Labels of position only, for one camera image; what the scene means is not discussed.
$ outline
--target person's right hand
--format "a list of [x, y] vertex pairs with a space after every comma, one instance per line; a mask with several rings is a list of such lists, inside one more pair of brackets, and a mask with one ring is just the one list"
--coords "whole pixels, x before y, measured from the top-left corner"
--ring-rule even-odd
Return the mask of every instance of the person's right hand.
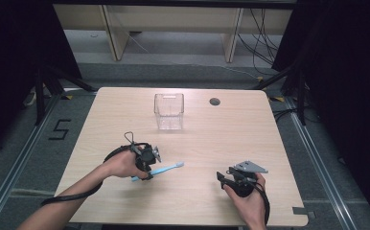
[[[257, 183], [263, 186], [263, 190], [266, 189], [266, 180], [263, 176], [256, 172]], [[249, 196], [240, 197], [232, 188], [228, 185], [223, 185], [223, 189], [227, 192], [230, 198], [233, 200], [234, 205], [239, 211], [239, 215], [247, 226], [252, 230], [266, 229], [265, 214], [266, 208], [264, 205], [263, 198], [260, 193], [255, 189]]]
[[101, 167], [107, 169], [107, 176], [138, 176], [139, 178], [147, 178], [149, 176], [146, 172], [137, 169], [135, 166], [135, 153], [130, 150], [125, 150], [112, 156]]

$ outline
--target toothbrush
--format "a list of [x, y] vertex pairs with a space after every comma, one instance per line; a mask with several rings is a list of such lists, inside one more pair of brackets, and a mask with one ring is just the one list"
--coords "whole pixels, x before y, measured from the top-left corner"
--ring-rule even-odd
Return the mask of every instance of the toothbrush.
[[[182, 167], [184, 166], [184, 162], [183, 161], [179, 161], [179, 162], [176, 162], [176, 164], [174, 165], [171, 165], [169, 167], [165, 167], [165, 168], [161, 168], [161, 169], [157, 169], [157, 170], [153, 170], [153, 171], [150, 171], [150, 174], [151, 175], [157, 175], [157, 174], [160, 174], [160, 173], [163, 173], [163, 172], [166, 172], [168, 170], [171, 170], [171, 169], [174, 169], [174, 168], [179, 168], [179, 167]], [[140, 178], [138, 178], [138, 176], [134, 176], [131, 178], [131, 181], [137, 181], [139, 180]]]

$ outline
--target finger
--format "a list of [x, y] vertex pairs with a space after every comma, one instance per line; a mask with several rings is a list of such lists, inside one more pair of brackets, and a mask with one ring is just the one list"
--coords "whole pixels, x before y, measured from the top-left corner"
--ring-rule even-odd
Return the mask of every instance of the finger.
[[135, 152], [130, 151], [129, 149], [126, 149], [124, 151], [121, 151], [120, 153], [114, 155], [113, 157], [116, 158], [124, 158], [124, 157], [130, 157], [130, 158], [135, 158]]
[[147, 172], [138, 170], [136, 176], [141, 178], [141, 179], [145, 179], [145, 178], [149, 177], [149, 174]]
[[259, 172], [256, 172], [256, 175], [257, 175], [257, 182], [264, 187], [266, 184], [266, 180]]
[[237, 197], [239, 197], [236, 192], [228, 185], [223, 185], [223, 189], [226, 191], [227, 195], [233, 200], [235, 201], [237, 199]]

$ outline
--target transparent container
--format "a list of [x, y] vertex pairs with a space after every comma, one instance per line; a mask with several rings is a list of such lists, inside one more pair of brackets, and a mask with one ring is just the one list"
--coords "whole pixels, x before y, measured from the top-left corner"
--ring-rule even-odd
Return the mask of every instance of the transparent container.
[[183, 94], [155, 94], [154, 113], [159, 129], [182, 129]]

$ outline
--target metal rail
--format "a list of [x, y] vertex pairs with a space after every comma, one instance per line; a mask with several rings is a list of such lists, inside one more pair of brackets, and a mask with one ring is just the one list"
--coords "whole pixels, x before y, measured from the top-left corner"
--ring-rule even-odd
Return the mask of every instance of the metal rail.
[[[295, 108], [292, 98], [286, 97], [287, 108]], [[298, 116], [295, 113], [291, 113], [291, 118], [295, 124], [296, 129], [302, 139], [302, 142], [307, 149], [307, 152], [312, 160], [313, 166], [319, 176], [319, 179], [325, 189], [325, 192], [331, 201], [332, 206], [335, 209], [336, 215], [343, 229], [358, 229], [350, 211], [344, 202], [338, 188], [336, 187], [334, 181], [331, 178], [325, 164], [323, 163], [322, 157], [320, 156], [317, 148], [308, 133], [305, 126], [301, 125]]]
[[55, 95], [50, 99], [47, 105], [46, 115], [42, 119], [41, 123], [34, 127], [22, 151], [18, 154], [17, 159], [14, 161], [14, 164], [12, 165], [12, 168], [9, 171], [6, 179], [0, 186], [0, 212], [5, 206], [6, 201], [8, 200], [12, 192], [12, 188], [22, 174], [23, 169], [25, 168], [30, 156], [32, 155], [33, 149], [35, 148], [35, 145], [39, 140], [43, 129], [46, 127], [48, 118], [50, 117], [59, 99], [60, 95]]

